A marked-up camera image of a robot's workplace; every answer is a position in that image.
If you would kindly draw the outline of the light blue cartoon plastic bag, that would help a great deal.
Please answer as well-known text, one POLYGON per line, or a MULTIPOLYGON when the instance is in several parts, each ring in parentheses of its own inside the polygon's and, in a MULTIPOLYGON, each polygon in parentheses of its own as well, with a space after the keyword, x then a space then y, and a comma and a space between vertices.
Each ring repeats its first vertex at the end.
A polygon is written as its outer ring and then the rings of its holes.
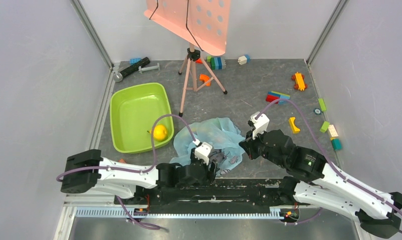
MULTIPOLYGON (((245 151, 239 143, 245 138, 241 135, 240 129, 228 117, 218 117, 195 122, 189 125, 193 135, 201 142, 207 142, 213 149, 222 149, 227 155, 227 160, 219 167, 217 176, 223 176, 242 163, 242 155, 245 151)), ((177 157, 170 160, 170 163, 178 163, 182 166, 190 163, 191 149, 195 147, 187 128, 180 130, 174 138, 174 148, 177 157)))

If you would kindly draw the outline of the yellow fake lemon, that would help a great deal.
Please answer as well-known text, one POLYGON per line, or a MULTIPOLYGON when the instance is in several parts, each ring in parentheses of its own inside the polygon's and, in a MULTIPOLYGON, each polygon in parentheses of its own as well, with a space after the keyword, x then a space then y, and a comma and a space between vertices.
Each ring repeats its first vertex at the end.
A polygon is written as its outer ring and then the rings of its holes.
POLYGON ((158 124, 153 130, 147 130, 147 133, 153 136, 153 139, 157 142, 163 142, 168 138, 168 130, 165 125, 158 124))

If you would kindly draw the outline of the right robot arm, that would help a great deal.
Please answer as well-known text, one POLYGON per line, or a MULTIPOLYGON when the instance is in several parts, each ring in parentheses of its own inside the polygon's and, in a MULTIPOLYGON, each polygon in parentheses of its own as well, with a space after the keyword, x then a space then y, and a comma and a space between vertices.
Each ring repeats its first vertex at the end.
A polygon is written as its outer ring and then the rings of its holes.
POLYGON ((351 177, 310 148, 297 146, 281 130, 253 136, 248 132, 239 145, 248 157, 262 157, 288 173, 278 189, 278 199, 321 207, 350 218, 371 235, 388 239, 400 231, 402 194, 382 192, 351 177))

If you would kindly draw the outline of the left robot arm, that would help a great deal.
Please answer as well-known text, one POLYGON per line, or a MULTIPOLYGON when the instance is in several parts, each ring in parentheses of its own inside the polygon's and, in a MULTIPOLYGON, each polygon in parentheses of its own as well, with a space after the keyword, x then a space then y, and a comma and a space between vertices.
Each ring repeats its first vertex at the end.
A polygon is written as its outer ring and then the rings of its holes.
POLYGON ((212 183, 219 173, 218 164, 213 154, 206 162, 195 150, 192 150, 187 165, 176 162, 147 166, 113 161, 102 157, 101 150, 90 149, 68 157, 65 171, 56 180, 62 184, 61 192, 66 194, 95 190, 139 204, 146 197, 145 189, 197 187, 212 183))

